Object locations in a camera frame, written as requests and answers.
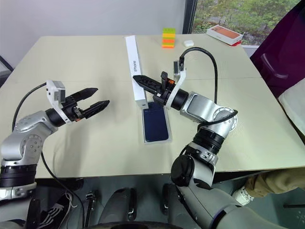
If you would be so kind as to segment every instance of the smartphone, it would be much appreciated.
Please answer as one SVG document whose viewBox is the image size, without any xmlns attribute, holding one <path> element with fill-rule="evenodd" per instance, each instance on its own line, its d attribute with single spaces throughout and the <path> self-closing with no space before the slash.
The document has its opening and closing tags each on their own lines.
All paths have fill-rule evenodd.
<svg viewBox="0 0 305 229">
<path fill-rule="evenodd" d="M 165 107 L 149 102 L 148 109 L 142 110 L 144 139 L 146 142 L 158 142 L 169 139 L 169 128 Z"/>
</svg>

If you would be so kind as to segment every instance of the yellow block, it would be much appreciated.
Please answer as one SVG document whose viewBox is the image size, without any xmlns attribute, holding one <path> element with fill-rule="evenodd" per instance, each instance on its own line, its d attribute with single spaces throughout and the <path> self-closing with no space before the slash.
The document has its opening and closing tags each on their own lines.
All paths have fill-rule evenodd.
<svg viewBox="0 0 305 229">
<path fill-rule="evenodd" d="M 163 33 L 163 37 L 175 37 L 176 34 L 174 33 Z"/>
</svg>

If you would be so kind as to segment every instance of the beige table surface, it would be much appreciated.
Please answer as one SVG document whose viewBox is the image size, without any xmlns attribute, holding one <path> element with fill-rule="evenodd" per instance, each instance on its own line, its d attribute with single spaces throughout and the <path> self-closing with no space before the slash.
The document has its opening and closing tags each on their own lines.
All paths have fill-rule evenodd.
<svg viewBox="0 0 305 229">
<path fill-rule="evenodd" d="M 220 171 L 300 167 L 305 147 L 241 46 L 230 47 L 207 35 L 177 35 L 173 50 L 161 48 L 161 36 L 136 36 L 142 73 L 160 80 L 185 50 L 184 40 L 209 50 L 219 69 L 218 104 L 239 111 L 237 128 L 225 140 L 216 165 Z M 186 91 L 213 99 L 214 71 L 202 53 L 186 55 Z M 110 100 L 98 115 L 65 125 L 44 144 L 46 161 L 59 177 L 169 173 L 172 162 L 196 133 L 196 124 L 168 111 L 172 141 L 143 143 L 141 111 L 133 100 L 124 36 L 42 37 L 0 88 L 0 141 L 10 134 L 20 99 L 47 79 L 60 80 L 66 94 L 85 87 L 98 92 L 80 108 Z M 46 92 L 36 91 L 18 118 L 50 108 Z M 41 161 L 36 178 L 50 177 Z"/>
</svg>

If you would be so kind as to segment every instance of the window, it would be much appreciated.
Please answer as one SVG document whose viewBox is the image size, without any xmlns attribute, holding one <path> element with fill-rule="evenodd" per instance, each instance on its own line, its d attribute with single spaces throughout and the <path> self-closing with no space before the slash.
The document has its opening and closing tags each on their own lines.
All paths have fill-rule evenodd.
<svg viewBox="0 0 305 229">
<path fill-rule="evenodd" d="M 218 24 L 244 34 L 242 44 L 260 45 L 299 1 L 197 0 L 192 33 L 205 33 Z"/>
</svg>

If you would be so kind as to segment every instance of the iphone box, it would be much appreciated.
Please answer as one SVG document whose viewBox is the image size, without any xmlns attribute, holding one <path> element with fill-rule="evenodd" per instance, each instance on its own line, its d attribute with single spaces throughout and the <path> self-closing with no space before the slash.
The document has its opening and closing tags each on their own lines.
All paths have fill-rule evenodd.
<svg viewBox="0 0 305 229">
<path fill-rule="evenodd" d="M 229 45 L 235 45 L 236 43 L 239 44 L 243 38 L 242 34 L 229 30 L 220 25 L 215 25 L 207 29 L 206 34 Z"/>
<path fill-rule="evenodd" d="M 141 86 L 139 86 L 138 83 L 133 79 L 134 75 L 141 75 L 140 61 L 135 36 L 125 37 L 125 40 L 128 54 L 130 77 L 132 78 L 134 100 L 141 109 L 148 109 L 145 90 Z"/>
</svg>

